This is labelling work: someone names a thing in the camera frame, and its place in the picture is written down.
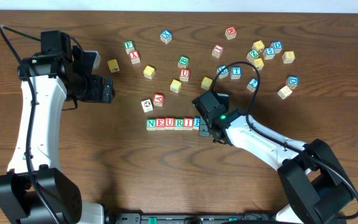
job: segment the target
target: wood grain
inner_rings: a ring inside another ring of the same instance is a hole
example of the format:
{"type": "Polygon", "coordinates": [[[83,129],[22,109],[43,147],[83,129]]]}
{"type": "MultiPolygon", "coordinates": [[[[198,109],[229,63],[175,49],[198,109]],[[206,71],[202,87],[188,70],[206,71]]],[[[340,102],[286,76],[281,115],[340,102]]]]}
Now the wood grain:
{"type": "MultiPolygon", "coordinates": [[[[95,73],[114,77],[117,97],[110,105],[80,103],[62,113],[60,159],[65,175],[82,197],[122,209],[143,212],[279,211],[287,204],[273,169],[252,154],[213,144],[196,131],[147,132],[146,118],[196,116],[190,101],[204,92],[203,77],[212,78],[225,63],[245,60],[253,41],[281,40],[296,60],[284,65],[277,55],[265,61],[252,115],[262,124],[295,139],[326,141],[358,189],[358,15],[167,12],[0,11],[0,24],[30,35],[61,30],[76,37],[85,50],[102,56],[95,73]],[[237,37],[226,40],[224,29],[237,37]],[[169,29],[165,45],[159,33],[169,29]],[[133,40],[141,63],[132,65],[123,43],[133,40]],[[224,47],[220,59],[211,56],[224,47]],[[191,77],[180,94],[170,91],[179,77],[177,60],[190,58],[191,77]],[[120,72],[107,61],[117,59],[120,72]],[[156,68],[144,78],[146,65],[156,68]],[[286,100],[277,96],[289,75],[300,85],[286,100]],[[140,101],[163,93],[165,103],[143,113],[140,101]]],[[[38,42],[9,34],[21,57],[40,50],[38,42]]],[[[13,154],[22,100],[17,62],[0,36],[0,175],[13,154]]],[[[243,67],[240,80],[219,80],[216,89],[231,96],[232,106],[245,108],[253,71],[243,67]]],[[[357,205],[344,209],[350,215],[357,205]]],[[[7,220],[0,210],[0,223],[7,220]]],[[[349,223],[358,223],[358,219],[349,223]]]]}

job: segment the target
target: yellow cube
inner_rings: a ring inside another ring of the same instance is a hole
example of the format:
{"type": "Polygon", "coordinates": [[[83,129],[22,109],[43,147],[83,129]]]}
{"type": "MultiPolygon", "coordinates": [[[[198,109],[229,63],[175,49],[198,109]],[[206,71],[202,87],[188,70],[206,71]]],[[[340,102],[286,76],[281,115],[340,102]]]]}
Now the yellow cube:
{"type": "Polygon", "coordinates": [[[292,63],[294,60],[295,60],[295,53],[293,51],[284,52],[283,54],[284,63],[292,63]]]}
{"type": "Polygon", "coordinates": [[[155,69],[151,67],[150,65],[146,66],[146,68],[143,71],[144,77],[152,79],[155,75],[155,69]]]}
{"type": "Polygon", "coordinates": [[[212,84],[212,79],[208,78],[208,77],[204,77],[203,82],[201,82],[201,87],[204,90],[209,90],[209,87],[212,84]]]}
{"type": "Polygon", "coordinates": [[[111,73],[119,71],[119,67],[116,59],[108,61],[107,64],[109,65],[109,69],[111,73]]]}
{"type": "Polygon", "coordinates": [[[171,83],[171,91],[174,91],[175,93],[179,93],[181,88],[181,82],[178,80],[173,80],[171,83]]]}
{"type": "Polygon", "coordinates": [[[265,45],[261,40],[258,40],[252,45],[252,49],[258,51],[258,53],[262,53],[265,49],[265,45]]]}
{"type": "Polygon", "coordinates": [[[261,58],[255,59],[252,64],[258,69],[261,70],[264,67],[264,61],[261,58]]]}

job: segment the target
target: white wall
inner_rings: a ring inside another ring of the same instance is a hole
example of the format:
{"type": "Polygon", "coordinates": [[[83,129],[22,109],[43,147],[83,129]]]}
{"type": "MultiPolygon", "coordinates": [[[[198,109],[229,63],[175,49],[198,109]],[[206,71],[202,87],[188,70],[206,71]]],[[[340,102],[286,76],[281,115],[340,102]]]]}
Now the white wall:
{"type": "Polygon", "coordinates": [[[358,0],[0,0],[0,9],[358,13],[358,0]]]}

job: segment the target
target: wooden table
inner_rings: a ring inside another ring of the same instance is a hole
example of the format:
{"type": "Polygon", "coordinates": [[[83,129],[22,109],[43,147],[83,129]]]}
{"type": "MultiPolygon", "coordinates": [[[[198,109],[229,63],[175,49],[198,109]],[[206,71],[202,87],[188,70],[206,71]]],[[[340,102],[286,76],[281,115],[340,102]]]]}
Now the wooden table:
{"type": "MultiPolygon", "coordinates": [[[[265,61],[252,115],[288,137],[326,141],[358,190],[358,15],[0,11],[0,24],[37,37],[44,30],[67,32],[85,50],[99,51],[102,61],[95,73],[114,77],[113,103],[80,103],[77,110],[62,113],[62,171],[86,200],[104,203],[114,212],[283,208],[287,199],[278,175],[251,153],[213,144],[197,131],[145,128],[147,118],[197,116],[191,100],[204,92],[203,77],[214,77],[222,64],[245,60],[256,40],[281,40],[296,59],[284,65],[281,53],[265,61]],[[229,26],[238,30],[233,40],[224,36],[229,26]],[[164,29],[173,33],[167,45],[159,37],[164,29]],[[141,63],[131,64],[123,46],[127,40],[135,42],[141,63]],[[215,44],[224,47],[220,59],[211,56],[215,44]],[[191,77],[176,94],[169,86],[179,78],[182,54],[190,58],[191,77]],[[114,58],[121,71],[110,73],[106,62],[114,58]],[[143,76],[146,65],[157,69],[153,80],[143,76]],[[281,100],[277,91],[289,75],[299,76],[300,85],[281,100]],[[140,101],[157,92],[165,95],[164,106],[143,113],[140,101]]],[[[21,57],[40,51],[38,42],[14,34],[9,38],[21,57]]],[[[0,175],[11,160],[21,117],[16,68],[0,36],[0,175]]],[[[243,67],[240,80],[219,80],[216,90],[230,94],[232,106],[245,109],[252,77],[254,72],[243,67]]],[[[344,213],[356,209],[352,202],[344,213]]],[[[0,223],[6,222],[0,210],[0,223]]]]}

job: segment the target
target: wooden cube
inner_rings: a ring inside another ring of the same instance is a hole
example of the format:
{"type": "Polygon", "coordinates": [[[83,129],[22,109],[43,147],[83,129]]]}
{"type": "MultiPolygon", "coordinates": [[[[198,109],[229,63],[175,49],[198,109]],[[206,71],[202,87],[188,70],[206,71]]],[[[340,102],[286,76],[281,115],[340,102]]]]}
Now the wooden cube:
{"type": "Polygon", "coordinates": [[[162,33],[160,34],[160,39],[162,40],[162,42],[164,42],[165,44],[169,43],[172,40],[172,33],[169,32],[169,30],[164,30],[162,31],[162,33]]]}
{"type": "Polygon", "coordinates": [[[200,118],[194,118],[193,124],[194,130],[200,130],[200,118]]]}
{"type": "Polygon", "coordinates": [[[209,87],[212,84],[212,79],[208,78],[208,77],[204,77],[203,81],[201,82],[201,87],[204,90],[209,90],[209,87]]]}
{"type": "Polygon", "coordinates": [[[178,80],[173,80],[171,83],[171,91],[174,91],[175,93],[179,93],[181,88],[181,82],[178,80]]]}
{"type": "Polygon", "coordinates": [[[179,61],[178,61],[178,67],[179,68],[187,68],[187,66],[189,65],[189,58],[185,57],[185,56],[180,56],[179,61]]]}
{"type": "Polygon", "coordinates": [[[193,118],[185,118],[184,119],[184,125],[183,125],[183,129],[184,130],[193,130],[193,122],[194,122],[194,120],[193,120],[193,118]]]}
{"type": "Polygon", "coordinates": [[[261,70],[264,67],[264,61],[261,58],[255,59],[252,64],[258,69],[261,70]]]}
{"type": "Polygon", "coordinates": [[[219,58],[223,53],[223,47],[216,44],[214,49],[212,49],[212,56],[219,58]]]}
{"type": "Polygon", "coordinates": [[[165,118],[157,118],[155,120],[156,130],[165,130],[165,118]]]}
{"type": "Polygon", "coordinates": [[[283,54],[284,63],[292,63],[294,60],[295,60],[295,53],[293,51],[284,52],[283,54]]]}
{"type": "Polygon", "coordinates": [[[137,50],[133,51],[133,52],[129,52],[129,56],[131,58],[131,62],[132,64],[136,64],[140,62],[140,56],[137,50]]]}
{"type": "Polygon", "coordinates": [[[135,45],[133,41],[127,41],[124,43],[124,47],[125,47],[125,51],[127,52],[127,54],[133,52],[135,50],[135,45]]]}
{"type": "Polygon", "coordinates": [[[109,69],[111,73],[119,71],[119,67],[116,59],[108,61],[107,64],[109,65],[109,69]]]}
{"type": "Polygon", "coordinates": [[[259,53],[256,50],[251,50],[247,54],[247,60],[252,63],[255,59],[259,58],[259,53]]]}
{"type": "Polygon", "coordinates": [[[148,131],[155,131],[155,119],[146,120],[146,129],[148,131]]]}
{"type": "Polygon", "coordinates": [[[143,71],[144,77],[152,79],[155,75],[155,69],[151,67],[150,65],[146,66],[146,68],[143,71]]]}
{"type": "Polygon", "coordinates": [[[254,92],[256,90],[257,85],[258,85],[258,80],[256,80],[256,78],[253,78],[251,81],[249,81],[247,85],[247,89],[251,92],[254,92]]]}
{"type": "Polygon", "coordinates": [[[165,130],[175,129],[175,118],[165,118],[165,130]]]}
{"type": "Polygon", "coordinates": [[[284,100],[289,95],[291,95],[291,93],[292,93],[292,90],[288,86],[285,86],[280,91],[278,91],[277,94],[281,97],[281,99],[284,100]]]}
{"type": "Polygon", "coordinates": [[[252,49],[258,51],[258,53],[262,53],[265,49],[265,45],[261,40],[258,40],[254,42],[252,49]]]}
{"type": "Polygon", "coordinates": [[[148,100],[144,100],[141,102],[142,103],[142,107],[143,107],[143,111],[144,113],[152,111],[153,110],[153,105],[152,105],[152,101],[150,99],[148,100]]]}
{"type": "Polygon", "coordinates": [[[274,41],[274,42],[270,45],[270,47],[273,47],[274,52],[275,52],[276,54],[278,54],[278,53],[280,53],[281,50],[283,49],[283,44],[281,43],[281,41],[274,41]]]}
{"type": "Polygon", "coordinates": [[[239,79],[241,75],[241,67],[231,67],[231,79],[239,79]]]}
{"type": "Polygon", "coordinates": [[[188,82],[190,78],[190,70],[189,69],[181,69],[180,70],[180,81],[188,82]]]}
{"type": "Polygon", "coordinates": [[[154,94],[154,98],[153,98],[153,104],[154,106],[162,106],[164,103],[164,95],[162,94],[154,94]]]}
{"type": "Polygon", "coordinates": [[[175,130],[184,129],[185,120],[183,118],[175,118],[175,130]]]}
{"type": "Polygon", "coordinates": [[[236,38],[236,35],[237,35],[236,28],[234,28],[234,27],[227,28],[224,35],[226,36],[226,38],[228,40],[236,38]]]}
{"type": "Polygon", "coordinates": [[[276,53],[274,52],[273,47],[266,47],[264,50],[264,59],[265,60],[273,59],[275,54],[276,53]]]}
{"type": "Polygon", "coordinates": [[[298,86],[298,77],[290,75],[285,83],[290,89],[294,90],[298,86]]]}
{"type": "MultiPolygon", "coordinates": [[[[225,65],[220,66],[217,70],[216,70],[216,74],[218,74],[221,70],[223,70],[224,68],[226,68],[225,65]]],[[[219,75],[219,78],[225,78],[229,75],[229,70],[226,68],[225,70],[223,70],[223,72],[219,75]]]]}

